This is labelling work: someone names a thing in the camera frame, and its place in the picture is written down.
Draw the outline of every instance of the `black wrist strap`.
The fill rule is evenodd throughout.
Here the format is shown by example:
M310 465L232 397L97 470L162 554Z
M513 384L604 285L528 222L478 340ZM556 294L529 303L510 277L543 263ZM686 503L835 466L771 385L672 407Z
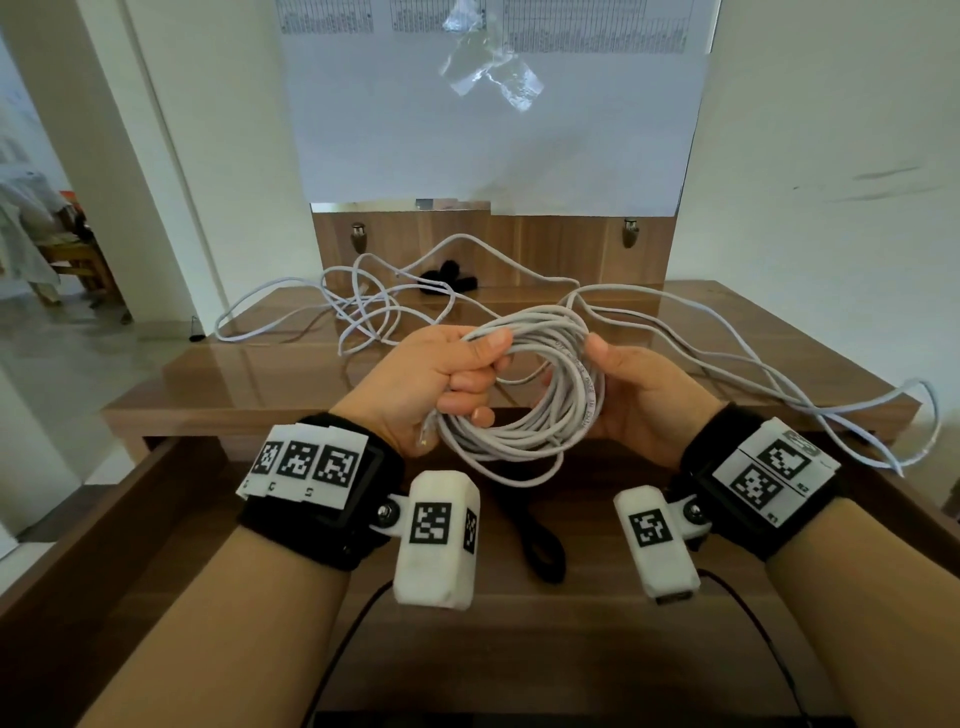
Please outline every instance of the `black wrist strap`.
M761 515L761 509L749 504L733 488L718 480L714 472L764 422L756 413L728 404L687 447L681 460L681 469L692 479L698 503L713 522L713 530L766 561L812 521L838 493L834 476L810 495L804 496L803 504L788 519L773 523ZM793 437L818 451L803 438L795 434ZM748 464L748 467L754 466L776 479L776 474L764 464L757 461Z
M308 559L338 570L354 570L375 548L389 541L371 530L370 524L384 498L403 484L403 458L380 437L342 417L324 413L301 422L367 436L347 504L339 510L305 501L250 496L238 521Z

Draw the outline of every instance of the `black fabric object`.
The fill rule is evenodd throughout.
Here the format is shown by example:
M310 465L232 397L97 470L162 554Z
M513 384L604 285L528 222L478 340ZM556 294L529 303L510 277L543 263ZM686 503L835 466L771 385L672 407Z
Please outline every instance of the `black fabric object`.
M420 276L427 280L436 280L446 283L457 293L467 293L475 291L477 288L477 279L475 276L460 278L460 264L456 260L445 260L440 266L440 270L427 271ZM444 291L438 291L427 286L421 286L420 290L428 296L445 296Z
M247 498L240 525L320 564L353 571L390 538L371 530L376 510L403 484L403 458L369 430L342 417L324 413L300 420L306 425L335 426L367 435L344 510L276 497Z
M523 556L533 572L547 584L563 584L566 578L564 545L530 513L529 490L492 483L492 491L500 510L516 528Z
M712 521L714 533L766 561L839 495L839 486L834 476L787 522L776 527L716 480L713 471L763 422L756 413L732 403L720 410L684 451L682 473L671 481L668 499L696 494L697 504Z

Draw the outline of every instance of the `tiled floor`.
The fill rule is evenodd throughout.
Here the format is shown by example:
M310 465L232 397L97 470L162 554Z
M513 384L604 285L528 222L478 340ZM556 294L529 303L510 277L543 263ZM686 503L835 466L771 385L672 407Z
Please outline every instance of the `tiled floor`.
M100 409L189 346L137 339L123 312L91 309L80 294L52 308L32 293L0 296L0 366L81 481L116 444Z

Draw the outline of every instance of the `glossy table surface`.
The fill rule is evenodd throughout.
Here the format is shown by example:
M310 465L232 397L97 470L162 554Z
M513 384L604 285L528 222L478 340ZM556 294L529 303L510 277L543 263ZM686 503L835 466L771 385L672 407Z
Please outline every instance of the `glossy table surface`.
M760 306L709 280L668 281L664 291L704 303L724 316L760 358L800 385L818 405L868 400L893 387L849 359L786 324ZM531 305L556 303L569 290L562 284L487 288L471 294L504 315ZM446 298L404 292L401 301L437 315ZM732 336L703 311L650 294L598 292L589 300L610 307L629 308L657 316L691 345L711 352L742 353ZM241 314L233 330L249 331L302 306L320 304L312 288L281 288ZM778 416L798 429L815 428L809 418L782 403L719 380L696 364L682 359L650 331L615 327L585 316L592 330L617 344L636 344L669 356L723 400L752 407L767 417ZM446 323L478 325L489 316L476 306L458 302ZM424 326L405 316L395 338ZM111 403L104 416L122 437L167 435L263 435L272 425L332 406L384 356L389 347L374 344L349 357L337 355L337 339L344 323L329 312L303 311L275 331L244 343L222 343L207 338L168 364L160 376L141 382ZM349 343L362 339L351 336ZM724 366L755 381L763 381L757 367L721 360ZM518 357L507 376L529 373L533 359ZM539 395L531 382L497 387L497 407L523 407ZM895 438L913 418L919 404L899 397L852 417L881 438Z

